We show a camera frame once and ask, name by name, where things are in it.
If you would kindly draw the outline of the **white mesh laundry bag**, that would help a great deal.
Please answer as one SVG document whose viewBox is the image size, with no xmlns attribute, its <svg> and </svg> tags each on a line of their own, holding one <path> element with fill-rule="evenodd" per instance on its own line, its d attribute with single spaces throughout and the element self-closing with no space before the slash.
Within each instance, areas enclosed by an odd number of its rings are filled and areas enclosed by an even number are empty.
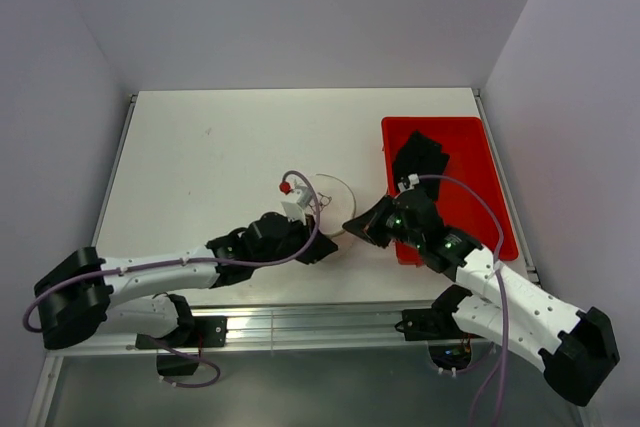
<svg viewBox="0 0 640 427">
<path fill-rule="evenodd" d="M 345 182 L 331 175 L 315 174 L 309 177 L 309 183 L 319 206 L 316 206 L 308 186 L 302 181 L 297 182 L 296 188 L 302 195 L 304 214 L 317 219 L 316 209 L 319 209 L 319 231 L 327 238 L 336 240 L 345 233 L 343 224 L 355 217 L 355 195 Z"/>
</svg>

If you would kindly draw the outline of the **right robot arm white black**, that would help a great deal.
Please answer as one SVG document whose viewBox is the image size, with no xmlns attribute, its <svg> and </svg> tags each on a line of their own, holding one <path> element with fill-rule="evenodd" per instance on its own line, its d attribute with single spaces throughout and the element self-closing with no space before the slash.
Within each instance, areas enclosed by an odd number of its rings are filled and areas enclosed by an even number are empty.
<svg viewBox="0 0 640 427">
<path fill-rule="evenodd" d="M 559 396 L 580 407 L 620 361 L 604 312 L 583 311 L 495 261 L 487 246 L 446 225 L 420 189 L 383 197 L 343 228 L 377 247 L 412 247 L 452 281 L 430 307 L 403 311 L 396 328 L 408 341 L 485 338 L 536 367 Z"/>
</svg>

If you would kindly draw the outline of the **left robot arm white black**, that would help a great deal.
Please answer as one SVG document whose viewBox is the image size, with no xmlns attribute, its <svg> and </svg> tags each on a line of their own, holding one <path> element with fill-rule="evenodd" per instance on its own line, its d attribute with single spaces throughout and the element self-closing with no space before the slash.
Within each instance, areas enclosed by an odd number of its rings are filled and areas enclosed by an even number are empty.
<svg viewBox="0 0 640 427">
<path fill-rule="evenodd" d="M 276 212 L 177 254 L 109 258 L 84 247 L 36 283 L 28 310 L 40 324 L 23 325 L 41 334 L 48 350 L 78 345 L 100 331 L 183 346 L 193 338 L 195 322 L 179 291 L 228 287 L 259 268 L 289 261 L 312 265 L 337 250 L 313 216 L 293 220 Z"/>
</svg>

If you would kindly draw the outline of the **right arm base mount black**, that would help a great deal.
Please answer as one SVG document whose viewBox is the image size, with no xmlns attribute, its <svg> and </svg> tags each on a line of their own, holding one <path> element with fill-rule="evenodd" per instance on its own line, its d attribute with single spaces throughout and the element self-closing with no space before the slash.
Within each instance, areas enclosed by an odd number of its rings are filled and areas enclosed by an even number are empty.
<svg viewBox="0 0 640 427">
<path fill-rule="evenodd" d="M 453 336 L 446 316 L 432 308 L 403 310 L 394 330 L 407 342 L 444 340 Z"/>
</svg>

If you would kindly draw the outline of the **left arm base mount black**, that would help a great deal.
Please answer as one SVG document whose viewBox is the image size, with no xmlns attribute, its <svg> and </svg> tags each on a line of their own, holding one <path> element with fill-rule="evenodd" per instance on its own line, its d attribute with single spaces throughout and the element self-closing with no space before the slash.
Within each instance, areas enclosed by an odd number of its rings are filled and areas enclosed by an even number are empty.
<svg viewBox="0 0 640 427">
<path fill-rule="evenodd" d="M 170 318 L 158 327 L 149 327 L 144 333 L 138 333 L 135 348 L 155 349 L 156 345 L 150 340 L 151 334 L 157 334 L 157 340 L 172 348 L 220 348 L 225 345 L 226 333 L 225 316 Z"/>
</svg>

